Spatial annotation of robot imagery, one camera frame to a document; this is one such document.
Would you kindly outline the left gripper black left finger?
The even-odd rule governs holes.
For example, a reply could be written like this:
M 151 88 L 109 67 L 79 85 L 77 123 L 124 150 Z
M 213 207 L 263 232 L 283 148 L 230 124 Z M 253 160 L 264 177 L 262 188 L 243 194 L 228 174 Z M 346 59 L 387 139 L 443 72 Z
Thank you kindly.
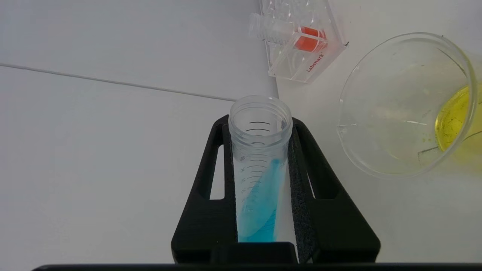
M 224 154 L 224 198 L 210 199 L 219 148 Z M 172 237 L 174 262 L 209 263 L 212 249 L 236 243 L 235 202 L 233 154 L 228 115 L 225 115 L 210 129 L 191 192 Z

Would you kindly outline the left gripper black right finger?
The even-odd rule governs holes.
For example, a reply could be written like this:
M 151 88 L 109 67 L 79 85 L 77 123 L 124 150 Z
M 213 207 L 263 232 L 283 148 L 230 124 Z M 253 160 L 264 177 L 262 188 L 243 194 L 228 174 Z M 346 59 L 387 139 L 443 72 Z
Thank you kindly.
M 288 146 L 291 212 L 301 264 L 374 263 L 381 243 L 308 127 L 293 118 Z

